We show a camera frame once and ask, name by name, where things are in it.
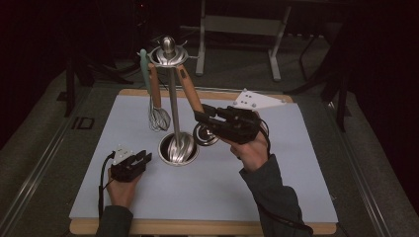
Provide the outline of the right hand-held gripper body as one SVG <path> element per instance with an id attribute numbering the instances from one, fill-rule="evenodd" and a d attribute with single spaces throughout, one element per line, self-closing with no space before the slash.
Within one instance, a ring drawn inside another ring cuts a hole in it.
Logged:
<path id="1" fill-rule="evenodd" d="M 243 89 L 226 108 L 216 108 L 214 134 L 235 143 L 244 144 L 255 139 L 262 120 L 257 113 L 262 109 L 283 106 L 285 98 L 275 98 Z"/>

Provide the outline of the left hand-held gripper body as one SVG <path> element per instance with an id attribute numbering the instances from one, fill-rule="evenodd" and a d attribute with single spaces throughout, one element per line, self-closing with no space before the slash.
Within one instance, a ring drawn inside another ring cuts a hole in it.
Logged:
<path id="1" fill-rule="evenodd" d="M 142 173 L 142 169 L 137 168 L 137 163 L 130 164 L 129 158 L 135 153 L 118 145 L 114 151 L 114 159 L 111 165 L 111 177 L 119 182 L 128 183 Z"/>

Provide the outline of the wooden handle steel spoon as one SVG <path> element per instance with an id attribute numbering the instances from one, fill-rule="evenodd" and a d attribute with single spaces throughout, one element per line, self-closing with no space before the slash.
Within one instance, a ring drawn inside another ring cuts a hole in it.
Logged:
<path id="1" fill-rule="evenodd" d="M 193 112 L 203 113 L 203 105 L 185 66 L 180 64 L 176 67 L 176 70 L 179 81 Z M 200 146 L 211 146 L 218 142 L 218 138 L 209 131 L 206 125 L 200 122 L 194 127 L 193 137 Z"/>

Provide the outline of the steel utensil stand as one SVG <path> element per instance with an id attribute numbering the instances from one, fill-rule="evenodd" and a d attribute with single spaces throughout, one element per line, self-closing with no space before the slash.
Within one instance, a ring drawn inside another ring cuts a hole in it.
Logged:
<path id="1" fill-rule="evenodd" d="M 164 68 L 168 73 L 168 93 L 170 102 L 171 133 L 166 134 L 158 146 L 159 156 L 163 162 L 172 166 L 185 166 L 197 156 L 199 149 L 193 136 L 181 130 L 176 89 L 176 67 L 185 62 L 189 57 L 182 45 L 177 45 L 172 37 L 164 37 L 155 47 L 148 58 L 158 68 Z"/>

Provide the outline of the mint handle wire whisk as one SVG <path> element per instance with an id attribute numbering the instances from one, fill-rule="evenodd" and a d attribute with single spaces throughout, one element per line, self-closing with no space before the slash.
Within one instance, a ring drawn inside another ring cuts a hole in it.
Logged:
<path id="1" fill-rule="evenodd" d="M 142 72 L 142 77 L 144 79 L 144 84 L 146 86 L 147 93 L 149 95 L 149 106 L 148 106 L 148 119 L 149 119 L 149 111 L 151 106 L 151 98 L 150 98 L 150 83 L 149 83 L 149 69 L 148 64 L 152 63 L 148 58 L 147 51 L 145 49 L 141 49 L 139 52 L 140 57 L 140 68 Z"/>

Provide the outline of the person's left hand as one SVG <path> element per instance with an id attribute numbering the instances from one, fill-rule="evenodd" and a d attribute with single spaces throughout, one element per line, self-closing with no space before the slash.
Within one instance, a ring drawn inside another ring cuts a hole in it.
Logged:
<path id="1" fill-rule="evenodd" d="M 140 179 L 141 176 L 138 176 L 132 181 L 124 183 L 110 178 L 107 185 L 107 192 L 111 204 L 130 208 L 135 196 L 136 186 Z"/>

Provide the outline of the person's right hand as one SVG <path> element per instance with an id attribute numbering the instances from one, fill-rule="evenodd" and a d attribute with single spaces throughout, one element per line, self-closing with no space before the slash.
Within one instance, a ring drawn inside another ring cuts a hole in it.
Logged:
<path id="1" fill-rule="evenodd" d="M 261 131 L 253 141 L 245 144 L 222 139 L 230 146 L 230 151 L 236 157 L 239 157 L 246 172 L 252 173 L 261 168 L 269 158 L 268 142 Z"/>

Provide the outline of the pale table mat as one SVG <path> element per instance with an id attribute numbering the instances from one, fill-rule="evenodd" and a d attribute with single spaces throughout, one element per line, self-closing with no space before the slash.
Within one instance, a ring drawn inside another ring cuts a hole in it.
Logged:
<path id="1" fill-rule="evenodd" d="M 148 98 L 117 96 L 95 153 L 70 211 L 70 218 L 98 215 L 101 168 L 118 146 L 154 156 L 137 186 L 131 206 L 137 219 L 256 221 L 255 201 L 239 175 L 241 162 L 226 143 L 201 148 L 190 164 L 174 167 L 159 156 L 163 132 L 148 126 Z M 296 192 L 306 223 L 335 223 L 337 214 L 311 141 L 295 103 L 262 109 L 268 124 L 271 151 L 277 157 L 282 181 Z"/>

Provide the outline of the black tripod stand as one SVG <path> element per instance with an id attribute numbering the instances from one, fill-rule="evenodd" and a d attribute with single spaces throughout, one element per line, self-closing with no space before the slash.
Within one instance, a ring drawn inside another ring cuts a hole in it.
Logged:
<path id="1" fill-rule="evenodd" d="M 86 53 L 78 52 L 73 61 L 74 73 L 83 86 L 93 86 L 95 83 L 109 83 L 129 88 L 145 89 L 145 79 L 140 68 L 140 59 L 115 68 L 105 65 Z"/>
<path id="2" fill-rule="evenodd" d="M 317 88 L 323 102 L 330 102 L 339 91 L 340 69 L 333 63 L 334 39 L 325 35 L 312 36 L 298 57 L 304 83 L 285 91 L 286 95 L 308 93 Z"/>

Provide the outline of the metal floor rail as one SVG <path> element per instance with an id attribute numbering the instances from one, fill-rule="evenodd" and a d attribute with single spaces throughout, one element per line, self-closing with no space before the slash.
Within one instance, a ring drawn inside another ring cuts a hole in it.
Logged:
<path id="1" fill-rule="evenodd" d="M 0 150 L 0 237 L 8 237 L 91 89 L 81 88 L 75 106 L 49 90 Z"/>
<path id="2" fill-rule="evenodd" d="M 345 132 L 343 132 L 340 126 L 337 124 L 337 107 L 332 103 L 326 103 L 324 105 L 328 117 L 331 122 L 334 123 L 334 130 L 337 133 L 338 140 L 344 150 L 344 156 L 348 159 L 349 168 L 352 173 L 354 182 L 359 190 L 360 197 L 364 203 L 366 211 L 370 217 L 372 225 L 375 229 L 377 237 L 392 237 L 385 220 L 381 214 L 381 211 L 377 205 L 376 199 L 372 193 L 372 190 L 364 176 L 361 167 L 358 163 L 358 159 L 353 150 L 350 140 Z"/>

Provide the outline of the grey metal desk frame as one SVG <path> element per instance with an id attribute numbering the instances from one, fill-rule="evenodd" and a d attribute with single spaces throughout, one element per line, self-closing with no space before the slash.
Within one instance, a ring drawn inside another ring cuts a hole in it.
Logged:
<path id="1" fill-rule="evenodd" d="M 275 43 L 268 50 L 268 58 L 272 72 L 273 80 L 279 82 L 282 80 L 280 65 L 277 54 L 280 44 L 285 34 L 289 16 L 292 11 L 291 6 L 286 6 L 282 12 L 280 20 L 268 20 L 257 18 L 242 18 L 220 15 L 209 15 L 206 11 L 208 0 L 200 1 L 200 24 L 199 31 L 199 48 L 195 74 L 203 76 L 205 73 L 206 62 L 206 32 L 242 34 L 255 36 L 269 36 L 275 38 Z"/>

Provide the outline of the black metal post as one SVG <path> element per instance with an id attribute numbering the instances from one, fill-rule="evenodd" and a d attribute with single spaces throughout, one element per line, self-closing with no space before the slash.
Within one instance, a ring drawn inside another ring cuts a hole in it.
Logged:
<path id="1" fill-rule="evenodd" d="M 66 62 L 66 112 L 67 117 L 70 116 L 74 108 L 74 69 L 72 58 L 69 57 Z"/>

